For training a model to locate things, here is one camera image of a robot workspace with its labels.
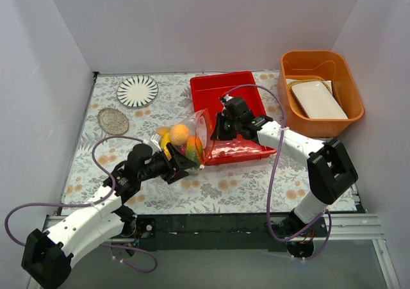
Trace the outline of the red fruit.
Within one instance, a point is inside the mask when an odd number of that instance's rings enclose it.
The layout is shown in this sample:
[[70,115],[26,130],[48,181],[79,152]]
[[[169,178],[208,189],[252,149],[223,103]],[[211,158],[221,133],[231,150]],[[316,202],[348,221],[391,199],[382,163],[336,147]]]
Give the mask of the red fruit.
[[178,147],[178,149],[179,149],[179,152],[182,154],[182,155],[186,155],[186,152],[187,152],[187,145],[186,144],[184,144],[184,145],[180,145],[179,147]]

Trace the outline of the green red mango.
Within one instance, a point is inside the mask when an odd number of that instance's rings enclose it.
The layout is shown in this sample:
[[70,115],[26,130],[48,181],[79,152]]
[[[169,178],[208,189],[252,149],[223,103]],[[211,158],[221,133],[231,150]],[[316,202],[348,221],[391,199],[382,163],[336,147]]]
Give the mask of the green red mango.
[[203,147],[200,138],[191,136],[186,143],[185,156],[197,164],[201,164],[202,151]]

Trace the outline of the orange peach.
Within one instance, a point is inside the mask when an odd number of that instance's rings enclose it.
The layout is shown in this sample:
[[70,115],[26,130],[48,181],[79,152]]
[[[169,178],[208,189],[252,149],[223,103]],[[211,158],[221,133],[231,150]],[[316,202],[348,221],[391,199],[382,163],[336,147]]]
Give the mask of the orange peach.
[[170,129],[170,141],[173,145],[185,145],[190,137],[190,129],[184,124],[176,124]]

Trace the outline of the clear zip top bag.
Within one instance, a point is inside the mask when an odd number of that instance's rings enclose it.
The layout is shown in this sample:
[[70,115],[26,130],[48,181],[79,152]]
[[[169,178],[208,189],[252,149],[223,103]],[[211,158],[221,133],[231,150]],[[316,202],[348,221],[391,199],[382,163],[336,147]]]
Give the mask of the clear zip top bag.
[[[202,147],[203,147],[202,160],[201,160],[201,164],[197,164],[195,169],[202,170],[205,167],[207,161],[211,158],[211,153],[215,145],[215,142],[210,140],[211,122],[210,122],[208,110],[196,111],[189,117],[183,119],[181,122],[178,122],[176,124],[184,124],[188,126],[190,129],[190,137],[197,136],[200,138],[202,142]],[[160,147],[161,138],[162,137],[160,137],[155,132],[153,136],[151,137],[149,143],[153,146],[154,151],[163,151],[165,155],[167,156],[167,158],[170,159],[171,158],[170,153],[168,151],[165,152]]]

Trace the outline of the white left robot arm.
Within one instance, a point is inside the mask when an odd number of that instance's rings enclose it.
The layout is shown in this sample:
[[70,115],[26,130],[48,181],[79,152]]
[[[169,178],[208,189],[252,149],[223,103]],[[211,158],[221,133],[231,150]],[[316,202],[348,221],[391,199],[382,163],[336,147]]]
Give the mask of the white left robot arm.
[[84,208],[45,231],[36,229],[29,234],[23,269],[43,288],[58,288],[74,265],[107,239],[132,236],[137,216],[125,203],[140,191],[142,182],[160,177],[171,184],[197,165],[172,144],[167,144],[167,150],[154,152],[147,144],[135,145]]

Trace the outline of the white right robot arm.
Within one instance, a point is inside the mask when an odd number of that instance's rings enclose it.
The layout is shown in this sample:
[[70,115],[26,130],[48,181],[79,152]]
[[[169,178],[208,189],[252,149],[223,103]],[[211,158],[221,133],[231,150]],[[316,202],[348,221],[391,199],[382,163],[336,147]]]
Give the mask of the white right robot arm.
[[276,149],[307,168],[309,192],[289,215],[271,226],[271,232],[295,237],[308,234],[324,210],[339,199],[358,179],[344,145],[308,138],[266,115],[255,116],[241,97],[223,97],[217,114],[214,141],[234,140],[238,135],[260,146]]

